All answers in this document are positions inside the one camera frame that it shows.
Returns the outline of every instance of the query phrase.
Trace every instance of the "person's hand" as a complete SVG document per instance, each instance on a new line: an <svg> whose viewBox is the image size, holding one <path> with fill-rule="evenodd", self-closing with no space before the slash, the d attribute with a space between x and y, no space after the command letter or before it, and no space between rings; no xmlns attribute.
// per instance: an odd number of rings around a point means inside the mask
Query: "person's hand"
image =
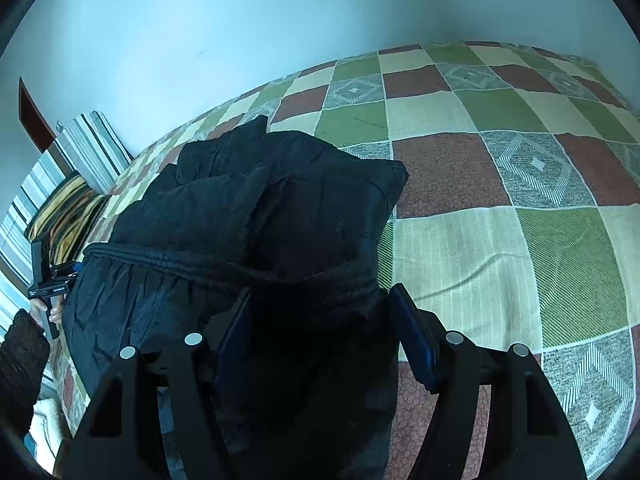
<svg viewBox="0 0 640 480"><path fill-rule="evenodd" d="M64 309L63 300L66 296L55 296L51 298L51 313L49 314L49 320L53 323L62 322L62 311ZM40 328L42 326L42 318L40 317L41 311L46 311L47 305L40 298L29 300L31 305L30 314Z"/></svg>

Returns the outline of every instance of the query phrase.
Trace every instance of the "green square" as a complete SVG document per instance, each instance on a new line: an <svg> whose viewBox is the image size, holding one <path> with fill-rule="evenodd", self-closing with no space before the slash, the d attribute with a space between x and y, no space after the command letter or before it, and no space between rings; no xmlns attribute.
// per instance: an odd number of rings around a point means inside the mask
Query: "green square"
<svg viewBox="0 0 640 480"><path fill-rule="evenodd" d="M361 57L346 63L336 64L333 81L344 81L345 79L379 73L380 62L377 55Z"/></svg>
<svg viewBox="0 0 640 480"><path fill-rule="evenodd" d="M602 72L598 69L597 66L581 66L580 70L583 70L587 74L594 76L594 78L596 78L598 82L601 83L601 85L605 86L606 88L609 88L609 89L615 88L615 86L613 86L607 80L607 78L602 75Z"/></svg>
<svg viewBox="0 0 640 480"><path fill-rule="evenodd" d="M389 290L394 274L394 225L387 222L378 243L378 285Z"/></svg>
<svg viewBox="0 0 640 480"><path fill-rule="evenodd" d="M484 65L482 60L468 46L426 47L429 57L436 63L453 63L457 65Z"/></svg>
<svg viewBox="0 0 640 480"><path fill-rule="evenodd" d="M561 74L564 73L564 70L558 68L558 65L551 63L546 57L540 56L540 54L530 54L528 52L518 52L517 54L531 68L549 70L549 72L558 72Z"/></svg>
<svg viewBox="0 0 640 480"><path fill-rule="evenodd" d="M133 197L131 199L130 203L134 203L138 200L140 200L142 198L142 196L144 195L145 191L146 191L147 186L144 185L140 185L138 186L138 189L136 190L136 192L133 194Z"/></svg>
<svg viewBox="0 0 640 480"><path fill-rule="evenodd" d="M546 348L628 324L618 263L596 208L517 209L538 283Z"/></svg>
<svg viewBox="0 0 640 480"><path fill-rule="evenodd" d="M584 115L603 139L619 142L636 142L620 121L605 105L586 99L569 97L580 113Z"/></svg>
<svg viewBox="0 0 640 480"><path fill-rule="evenodd" d="M385 102L323 110L316 126L316 137L338 148L388 140Z"/></svg>
<svg viewBox="0 0 640 480"><path fill-rule="evenodd" d="M479 132L486 130L547 131L536 113L511 88L458 90L456 95L465 105Z"/></svg>
<svg viewBox="0 0 640 480"><path fill-rule="evenodd" d="M278 79L276 81L270 82L267 86L265 86L262 91L258 94L258 97L249 107L249 110L253 110L260 105L268 103L269 101L275 101L277 99L282 99L284 94L289 87L293 84L295 77L288 76L284 80Z"/></svg>
<svg viewBox="0 0 640 480"><path fill-rule="evenodd" d="M229 108L229 106L225 105L213 110L207 117L205 117L204 121L202 121L202 124L200 125L196 133L199 133L199 132L209 133L216 126L218 126L218 122L220 121L222 116L225 114L227 108Z"/></svg>

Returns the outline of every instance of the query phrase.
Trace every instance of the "cream square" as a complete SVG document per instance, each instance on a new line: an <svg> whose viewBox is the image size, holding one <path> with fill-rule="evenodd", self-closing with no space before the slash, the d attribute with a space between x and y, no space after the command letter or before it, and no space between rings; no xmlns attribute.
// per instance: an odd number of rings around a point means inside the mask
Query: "cream square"
<svg viewBox="0 0 640 480"><path fill-rule="evenodd" d="M129 190L120 195L121 199L118 202L117 206L114 208L113 215L119 215L122 213L129 204L135 202L136 193L138 192L138 188L142 185L141 182L137 183L135 186L132 186Z"/></svg>
<svg viewBox="0 0 640 480"><path fill-rule="evenodd" d="M542 348L533 262L511 206L397 220L393 282L476 345Z"/></svg>
<svg viewBox="0 0 640 480"><path fill-rule="evenodd" d="M271 123L268 127L269 132L285 132L287 130L299 130L309 135L314 135L316 132L316 126L320 120L320 114L322 112L311 112L308 114L296 115L284 119L279 123Z"/></svg>
<svg viewBox="0 0 640 480"><path fill-rule="evenodd" d="M390 140L442 132L478 131L453 92L387 99L385 106Z"/></svg>
<svg viewBox="0 0 640 480"><path fill-rule="evenodd" d="M608 105L606 103L604 103L604 105L611 110L611 113L615 115L616 119L620 121L631 136L637 142L640 142L640 122L638 119L636 119L629 110L618 108L614 105Z"/></svg>
<svg viewBox="0 0 640 480"><path fill-rule="evenodd" d="M380 54L378 59L380 60L380 70L382 70L383 74L404 72L405 70L414 70L434 64L429 54L421 48L406 52Z"/></svg>
<svg viewBox="0 0 640 480"><path fill-rule="evenodd" d="M602 138L566 96L547 92L527 92L517 88L516 92L532 108L550 133Z"/></svg>
<svg viewBox="0 0 640 480"><path fill-rule="evenodd" d="M569 61L565 61L564 59L555 59L553 57L547 57L547 61L550 61L555 66L557 66L560 70L567 73L568 75L577 75L578 77L588 79L590 81L598 81L594 76L590 73L582 70L579 66L575 66L573 63Z"/></svg>
<svg viewBox="0 0 640 480"><path fill-rule="evenodd" d="M143 159L146 159L146 155L146 152L142 152L136 158L134 158L132 163L129 164L125 168L124 172L119 176L117 183L119 184L124 178L126 178L130 174L133 174L134 171L137 171L138 168L142 166Z"/></svg>
<svg viewBox="0 0 640 480"><path fill-rule="evenodd" d="M470 48L483 63L489 66L529 66L518 54L508 48L501 46L472 46Z"/></svg>
<svg viewBox="0 0 640 480"><path fill-rule="evenodd" d="M196 123L190 124L187 127L187 129L185 129L184 133L180 137L178 137L178 140L174 143L174 146L177 146L178 144L182 144L184 142L189 142L190 140L192 140L193 136L196 134L196 132L204 122L204 119L205 118L202 118Z"/></svg>
<svg viewBox="0 0 640 480"><path fill-rule="evenodd" d="M156 144L154 146L154 148L149 153L146 154L146 162L148 162L150 160L153 160L156 156L158 156L158 153L161 153L162 150L165 149L165 147L169 144L169 142L171 142L172 138L173 137L170 137L170 138L168 138L166 140L163 140L162 142L159 142L158 144Z"/></svg>
<svg viewBox="0 0 640 480"><path fill-rule="evenodd" d="M122 195L111 195L111 197L107 200L107 205L104 206L102 210L101 218L108 218L113 216L113 210L118 205L118 201L121 199Z"/></svg>
<svg viewBox="0 0 640 480"><path fill-rule="evenodd" d="M293 80L291 86L284 92L285 97L291 94L297 94L311 88L318 88L322 85L328 85L334 76L335 66L328 66L309 75L298 77Z"/></svg>
<svg viewBox="0 0 640 480"><path fill-rule="evenodd" d="M618 261L630 325L640 323L640 205L598 208Z"/></svg>
<svg viewBox="0 0 640 480"><path fill-rule="evenodd" d="M229 108L226 109L225 114L220 118L218 124L222 124L229 119L233 119L234 117L238 117L238 115L244 114L249 107L254 104L254 101L258 98L260 92L255 92L249 97L245 97L244 99L240 99L239 101L233 103Z"/></svg>

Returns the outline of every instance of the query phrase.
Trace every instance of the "brown square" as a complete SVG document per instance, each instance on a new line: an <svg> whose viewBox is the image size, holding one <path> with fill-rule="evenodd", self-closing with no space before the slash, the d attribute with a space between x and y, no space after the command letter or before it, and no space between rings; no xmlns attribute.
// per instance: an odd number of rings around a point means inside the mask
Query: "brown square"
<svg viewBox="0 0 640 480"><path fill-rule="evenodd" d="M494 160L478 134L396 140L393 152L409 173L398 201L398 218L511 205Z"/></svg>
<svg viewBox="0 0 640 480"><path fill-rule="evenodd" d="M397 52L409 52L410 50L418 50L422 48L420 45L405 45L405 46L396 46L393 48L386 48L385 50L380 50L380 54L395 54Z"/></svg>
<svg viewBox="0 0 640 480"><path fill-rule="evenodd" d="M120 183L119 186L112 187L109 190L109 194L110 195L120 195L120 194L122 194L122 192L125 189L129 189L129 187L130 187L129 183L133 182L133 180L135 180L136 177L137 177L137 175L133 175L133 174L127 175L125 177L125 179Z"/></svg>
<svg viewBox="0 0 640 480"><path fill-rule="evenodd" d="M624 108L623 105L620 104L620 101L618 101L616 97L611 92L609 92L609 90L604 88L604 86L602 86L597 81L591 81L590 79L585 79L583 77L580 77L579 75L574 75L574 79L591 90L591 93L598 99L600 99L603 103L614 105L618 108Z"/></svg>
<svg viewBox="0 0 640 480"><path fill-rule="evenodd" d="M322 110L322 103L324 103L328 88L329 85L323 85L286 96L280 103L280 107L273 118L273 123L279 123L296 115Z"/></svg>
<svg viewBox="0 0 640 480"><path fill-rule="evenodd" d="M222 134L226 134L228 131L233 130L238 123L242 120L244 114L240 114L234 118L225 121L224 123L219 124L214 128L214 130L207 136L207 140L217 139Z"/></svg>
<svg viewBox="0 0 640 480"><path fill-rule="evenodd" d="M431 94L438 90L450 91L449 85L435 65L383 74L383 77L387 99Z"/></svg>
<svg viewBox="0 0 640 480"><path fill-rule="evenodd" d="M71 402L74 400L74 386L76 382L74 381L74 375L71 371L71 366L66 369L65 373L65 381L63 383L62 389L62 402L65 403L67 411L71 408Z"/></svg>
<svg viewBox="0 0 640 480"><path fill-rule="evenodd" d="M514 88L521 88L530 92L549 92L559 94L560 91L538 72L528 66L502 65L492 66L493 70L504 81Z"/></svg>
<svg viewBox="0 0 640 480"><path fill-rule="evenodd" d="M497 41L465 41L466 46L502 46Z"/></svg>
<svg viewBox="0 0 640 480"><path fill-rule="evenodd" d="M312 74L313 72L317 72L318 70L322 70L323 68L329 68L330 66L335 65L335 59L333 61L327 61L326 63L322 63L320 65L312 66L311 68L305 68L302 72L298 74L298 77L302 77L304 75Z"/></svg>
<svg viewBox="0 0 640 480"><path fill-rule="evenodd" d="M398 406L391 425L389 462L386 480L404 480L409 476L420 446L427 433L431 417L438 400L415 380L408 362L398 363ZM480 386L476 421L471 436L469 453L466 456L463 480L476 478L484 453L484 443L489 425L491 386Z"/></svg>
<svg viewBox="0 0 640 480"><path fill-rule="evenodd" d="M138 156L145 156L147 153L151 153L158 144L160 144L161 142L165 142L165 140L173 137L174 133L177 132L179 129L181 128L181 126L178 126L177 128L174 128L173 130L171 130L168 134L160 137L158 140L156 140L155 142L152 142L150 145L148 145L142 153L139 153Z"/></svg>
<svg viewBox="0 0 640 480"><path fill-rule="evenodd" d="M265 83L264 85L260 85L256 88L254 88L253 90L249 90L248 92L245 92L244 94L242 94L238 99L236 99L237 101L241 101L242 99L244 99L245 97L249 97L250 95L255 94L256 92L260 92L265 86L267 86L267 83Z"/></svg>
<svg viewBox="0 0 640 480"><path fill-rule="evenodd" d="M178 160L178 156L180 155L180 152L184 148L185 144L186 142L183 142L182 144L178 144L177 146L174 146L171 150L169 150L169 153L166 154L166 157L162 160L160 166L158 166L158 173L164 170L164 168L166 168L169 164L173 164L176 160Z"/></svg>
<svg viewBox="0 0 640 480"><path fill-rule="evenodd" d="M199 120L204 119L206 116L208 116L211 112L213 111L213 108L211 110L207 110L206 112L201 113L199 116L197 116L193 121L191 121L191 124L193 123L197 123Z"/></svg>
<svg viewBox="0 0 640 480"><path fill-rule="evenodd" d="M555 52L551 52L550 50L546 50L544 48L538 48L535 46L533 47L533 50L535 50L538 54L542 54L542 56L544 57L552 57L553 59L564 60L564 58L559 54L556 54Z"/></svg>
<svg viewBox="0 0 640 480"><path fill-rule="evenodd" d="M572 134L556 138L564 146L598 205L640 203L640 189L604 140Z"/></svg>
<svg viewBox="0 0 640 480"><path fill-rule="evenodd" d="M135 186L136 184L138 184L139 182L142 182L146 176L149 174L149 171L151 171L151 168L153 167L153 161L150 160L148 161L148 163L146 163L142 169L140 170L140 174L138 175L138 178L136 179L136 181L132 184L132 186Z"/></svg>

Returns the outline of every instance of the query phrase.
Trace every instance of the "gray patterned square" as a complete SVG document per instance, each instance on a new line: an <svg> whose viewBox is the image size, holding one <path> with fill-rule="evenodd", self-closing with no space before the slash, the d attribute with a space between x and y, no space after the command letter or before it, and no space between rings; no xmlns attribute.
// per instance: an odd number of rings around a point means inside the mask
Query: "gray patterned square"
<svg viewBox="0 0 640 480"><path fill-rule="evenodd" d="M593 93L591 93L588 88L583 86L568 74L561 74L559 72L550 72L549 70L540 69L538 69L538 72L542 74L547 81L549 81L558 89L560 93L564 95L600 102L600 100L595 95L593 95Z"/></svg>
<svg viewBox="0 0 640 480"><path fill-rule="evenodd" d="M391 160L391 146L388 140L383 142L364 142L363 144L342 148L342 150L358 158L386 158Z"/></svg>
<svg viewBox="0 0 640 480"><path fill-rule="evenodd" d="M511 88L488 66L467 66L452 63L436 65L452 90L495 90Z"/></svg>
<svg viewBox="0 0 640 480"><path fill-rule="evenodd" d="M607 145L640 187L640 144L608 141Z"/></svg>
<svg viewBox="0 0 640 480"><path fill-rule="evenodd" d="M567 61L580 66L596 66L596 64L585 57L581 56L569 56L568 54L560 54L560 56L564 57Z"/></svg>
<svg viewBox="0 0 640 480"><path fill-rule="evenodd" d="M634 403L628 330L546 352L545 375L574 431L587 476L595 478L623 444Z"/></svg>
<svg viewBox="0 0 640 480"><path fill-rule="evenodd" d="M270 124L273 116L276 114L276 110L278 110L278 107L280 106L281 101L281 99L274 99L273 101L269 101L249 110L244 114L238 125L253 121L258 115L266 115L268 117L267 124Z"/></svg>
<svg viewBox="0 0 640 480"><path fill-rule="evenodd" d="M382 76L380 74L365 75L331 83L323 108L329 110L340 106L372 103L384 99Z"/></svg>
<svg viewBox="0 0 640 480"><path fill-rule="evenodd" d="M357 56L343 57L338 61L336 61L335 63L336 65L343 65L350 61L356 61L358 59L369 59L370 57L377 57L377 56L378 56L377 52L367 52L366 54L358 54Z"/></svg>
<svg viewBox="0 0 640 480"><path fill-rule="evenodd" d="M454 40L445 41L444 43L423 43L422 48L442 48L444 46L466 46L464 41Z"/></svg>
<svg viewBox="0 0 640 480"><path fill-rule="evenodd" d="M509 50L511 50L512 52L515 52L516 54L522 53L522 54L535 54L536 56L540 55L535 50L533 50L532 46L516 45L513 43L500 43L500 44L504 48L508 48Z"/></svg>
<svg viewBox="0 0 640 480"><path fill-rule="evenodd" d="M554 136L518 132L482 132L480 136L513 205L594 205L589 189Z"/></svg>

